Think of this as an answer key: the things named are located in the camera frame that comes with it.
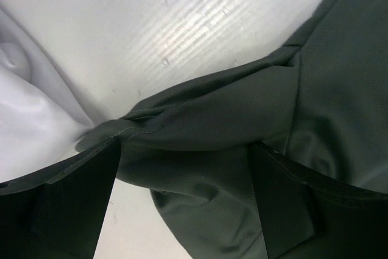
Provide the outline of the white t shirt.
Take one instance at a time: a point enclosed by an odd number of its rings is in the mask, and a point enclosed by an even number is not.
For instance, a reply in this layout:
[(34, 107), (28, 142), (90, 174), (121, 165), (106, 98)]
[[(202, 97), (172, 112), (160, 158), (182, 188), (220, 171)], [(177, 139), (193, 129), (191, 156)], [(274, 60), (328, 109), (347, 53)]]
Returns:
[(92, 127), (45, 53), (1, 12), (1, 182), (61, 161)]

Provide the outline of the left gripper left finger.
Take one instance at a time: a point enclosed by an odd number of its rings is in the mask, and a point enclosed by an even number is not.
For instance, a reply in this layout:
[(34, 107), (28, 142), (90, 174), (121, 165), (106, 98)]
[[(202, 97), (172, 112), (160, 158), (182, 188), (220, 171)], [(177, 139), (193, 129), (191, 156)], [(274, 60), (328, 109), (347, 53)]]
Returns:
[(1, 183), (1, 258), (93, 258), (120, 154), (112, 138)]

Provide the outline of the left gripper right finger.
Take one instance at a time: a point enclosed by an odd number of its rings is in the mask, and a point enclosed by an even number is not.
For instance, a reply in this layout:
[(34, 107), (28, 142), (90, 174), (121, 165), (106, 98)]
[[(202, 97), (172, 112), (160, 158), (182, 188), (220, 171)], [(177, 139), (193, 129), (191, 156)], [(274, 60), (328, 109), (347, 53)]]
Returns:
[(386, 258), (387, 195), (334, 180), (263, 143), (248, 149), (269, 258)]

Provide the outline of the grey green t shirt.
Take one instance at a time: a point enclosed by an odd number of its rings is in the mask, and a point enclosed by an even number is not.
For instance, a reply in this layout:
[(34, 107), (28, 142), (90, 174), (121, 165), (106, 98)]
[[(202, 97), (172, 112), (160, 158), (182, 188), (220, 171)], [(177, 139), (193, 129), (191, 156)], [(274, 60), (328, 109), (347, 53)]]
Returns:
[(118, 178), (150, 189), (193, 258), (269, 258), (248, 149), (387, 195), (387, 0), (323, 0), (280, 48), (193, 79), (102, 123)]

